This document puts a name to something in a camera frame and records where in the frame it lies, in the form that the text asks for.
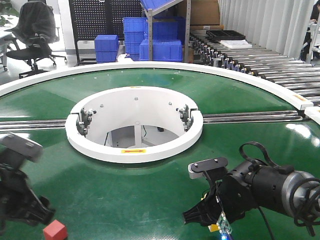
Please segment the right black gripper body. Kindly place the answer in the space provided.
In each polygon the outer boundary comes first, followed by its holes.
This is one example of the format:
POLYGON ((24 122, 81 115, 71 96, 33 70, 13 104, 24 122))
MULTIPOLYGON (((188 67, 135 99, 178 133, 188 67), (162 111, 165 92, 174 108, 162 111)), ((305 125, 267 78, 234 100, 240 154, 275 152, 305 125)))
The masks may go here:
POLYGON ((184 223, 215 225, 221 213, 229 223, 242 219, 245 212, 258 207, 250 187, 245 183, 248 169, 234 168, 222 180, 215 183, 207 195, 189 210, 182 213, 184 223))

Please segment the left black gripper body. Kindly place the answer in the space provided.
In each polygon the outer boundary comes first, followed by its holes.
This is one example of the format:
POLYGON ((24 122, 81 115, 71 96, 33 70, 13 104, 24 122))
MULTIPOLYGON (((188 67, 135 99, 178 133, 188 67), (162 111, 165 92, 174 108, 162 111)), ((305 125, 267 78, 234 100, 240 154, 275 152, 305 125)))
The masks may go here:
POLYGON ((50 201, 36 196, 29 187, 28 176, 20 170, 26 156, 6 148, 0 153, 0 225, 7 221, 23 222, 30 226, 48 225, 56 210, 50 201))

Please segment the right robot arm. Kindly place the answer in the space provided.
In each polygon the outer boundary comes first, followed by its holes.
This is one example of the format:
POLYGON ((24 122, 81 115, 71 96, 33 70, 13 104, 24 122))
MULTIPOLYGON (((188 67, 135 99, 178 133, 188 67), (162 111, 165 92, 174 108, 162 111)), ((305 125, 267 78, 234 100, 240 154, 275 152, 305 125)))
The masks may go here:
POLYGON ((291 165, 276 169, 258 159, 244 161, 231 171, 227 171, 227 164, 224 157, 189 164, 190 178, 205 177, 210 190, 183 213, 185 224, 213 225, 221 213, 233 223, 247 211, 263 207, 292 217, 297 226, 314 234, 312 227, 320 223, 319 179, 291 165))

